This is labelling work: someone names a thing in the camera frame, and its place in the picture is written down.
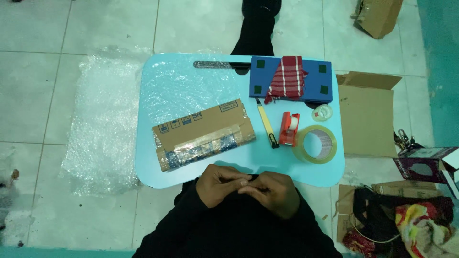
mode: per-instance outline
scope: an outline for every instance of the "packing tape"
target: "packing tape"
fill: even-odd
[[[322,143],[322,149],[315,157],[310,156],[304,148],[304,137],[306,137],[308,133],[312,133],[319,137]],[[293,154],[297,159],[303,162],[309,161],[313,164],[325,164],[329,162],[335,156],[336,149],[335,136],[328,128],[322,125],[311,125],[298,131],[295,136],[295,147],[292,148]]]
[[[298,125],[298,119],[296,117],[290,117],[291,118],[291,122],[290,122],[290,126],[288,128],[289,131],[295,131],[295,129],[297,128],[297,125]]]
[[[327,104],[318,106],[312,113],[313,120],[316,122],[327,121],[332,115],[333,109]]]

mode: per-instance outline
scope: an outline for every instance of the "lap desk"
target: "lap desk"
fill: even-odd
[[[310,125],[322,125],[336,137],[337,151],[325,164],[298,160],[291,147],[281,145],[272,149],[260,118],[254,98],[249,97],[250,71],[238,75],[233,69],[195,68],[194,61],[250,62],[251,56],[166,53],[152,56],[142,71],[139,117],[135,153],[135,170],[141,182],[162,189],[193,180],[202,174],[208,164],[234,166],[241,172],[259,174],[274,171],[287,174],[293,180],[319,187],[338,183],[344,172],[344,150],[338,86],[332,70],[333,116],[325,122],[315,122],[312,109],[303,102],[280,100],[263,105],[278,140],[283,112],[299,113],[298,130]],[[167,121],[241,99],[256,134],[256,141],[186,166],[161,171],[156,154],[152,127]],[[308,146],[317,145],[306,137]]]

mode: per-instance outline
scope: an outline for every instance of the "person's hands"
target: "person's hands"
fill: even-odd
[[[196,182],[196,191],[201,201],[213,208],[233,191],[249,184],[251,175],[241,173],[234,167],[210,164]]]
[[[257,179],[238,190],[260,202],[282,219],[290,219],[300,207],[300,197],[288,175],[265,171]]]

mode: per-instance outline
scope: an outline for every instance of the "red striped cloth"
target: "red striped cloth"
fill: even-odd
[[[273,99],[288,97],[298,99],[303,95],[304,77],[308,73],[303,71],[301,56],[284,56],[281,58],[274,74],[269,90],[264,99],[269,104]]]

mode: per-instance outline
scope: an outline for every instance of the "white tile floor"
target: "white tile floor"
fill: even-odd
[[[394,127],[433,146],[416,0],[405,1],[394,31],[381,40],[352,26],[355,5],[356,0],[284,0],[272,39],[275,53],[332,61],[337,73],[402,75],[394,88]],[[138,247],[172,208],[180,187],[142,187],[104,198],[70,194],[70,185],[57,173],[72,119],[78,64],[84,55],[110,46],[228,54],[242,24],[241,0],[2,0],[0,24],[0,153],[14,150],[14,167],[21,171],[17,187],[22,204],[13,215],[31,216],[30,227],[17,229],[5,244]],[[401,179],[391,159],[348,158],[346,165],[341,183]],[[331,216],[337,186],[297,187],[323,231],[335,237]]]

